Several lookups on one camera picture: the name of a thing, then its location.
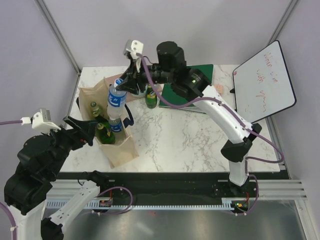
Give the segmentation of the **blue cap water bottle front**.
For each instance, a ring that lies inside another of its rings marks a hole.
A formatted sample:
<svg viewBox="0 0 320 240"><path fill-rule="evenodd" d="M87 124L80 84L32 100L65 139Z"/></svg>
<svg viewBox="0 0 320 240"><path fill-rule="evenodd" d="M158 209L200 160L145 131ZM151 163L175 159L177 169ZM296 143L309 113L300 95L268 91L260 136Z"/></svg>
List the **blue cap water bottle front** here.
<svg viewBox="0 0 320 240"><path fill-rule="evenodd" d="M115 136L115 143L121 144L126 139L126 134L121 119L110 117L108 119L108 123Z"/></svg>

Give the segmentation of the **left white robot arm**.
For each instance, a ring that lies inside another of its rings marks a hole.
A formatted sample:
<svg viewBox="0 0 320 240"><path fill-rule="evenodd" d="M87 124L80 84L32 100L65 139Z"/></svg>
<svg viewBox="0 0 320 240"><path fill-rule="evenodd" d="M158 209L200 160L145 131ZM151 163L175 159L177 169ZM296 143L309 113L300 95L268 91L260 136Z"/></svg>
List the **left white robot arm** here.
<svg viewBox="0 0 320 240"><path fill-rule="evenodd" d="M96 120L64 119L70 129L51 125L29 138L18 152L19 164L4 187L1 208L11 223L13 240L62 240L73 220L93 198L104 197L110 185L102 173L86 173L80 190L56 213L43 218L47 194L71 151L93 145Z"/></svg>

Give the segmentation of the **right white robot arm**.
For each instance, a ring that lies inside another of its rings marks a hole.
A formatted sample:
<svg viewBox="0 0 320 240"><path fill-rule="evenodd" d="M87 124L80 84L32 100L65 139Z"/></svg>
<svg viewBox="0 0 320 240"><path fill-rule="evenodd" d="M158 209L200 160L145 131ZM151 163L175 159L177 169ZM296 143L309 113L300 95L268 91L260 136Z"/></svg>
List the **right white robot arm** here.
<svg viewBox="0 0 320 240"><path fill-rule="evenodd" d="M175 42L160 43L156 47L158 63L152 65L146 64L143 47L138 40L127 41L123 54L130 65L117 90L136 95L147 84L169 84L178 96L186 99L183 107L195 105L204 111L228 138L220 152L229 162L229 191L235 197L242 196L247 191L248 179L245 159L262 130L261 125L242 119L201 70L187 66L184 50Z"/></svg>

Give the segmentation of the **blue cap water bottle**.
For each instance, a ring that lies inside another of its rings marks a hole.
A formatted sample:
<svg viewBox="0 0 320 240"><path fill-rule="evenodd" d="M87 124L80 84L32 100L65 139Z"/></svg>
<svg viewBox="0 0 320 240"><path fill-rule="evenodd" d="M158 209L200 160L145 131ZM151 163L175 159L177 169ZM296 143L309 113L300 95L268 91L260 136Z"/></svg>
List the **blue cap water bottle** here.
<svg viewBox="0 0 320 240"><path fill-rule="evenodd" d="M110 119L120 118L125 108L127 92L116 89L122 82L123 80L121 78L117 78L114 83L109 86L107 114Z"/></svg>
<svg viewBox="0 0 320 240"><path fill-rule="evenodd" d="M121 119L110 117L108 119L108 123L115 136L115 143L121 144L126 139L126 134Z"/></svg>

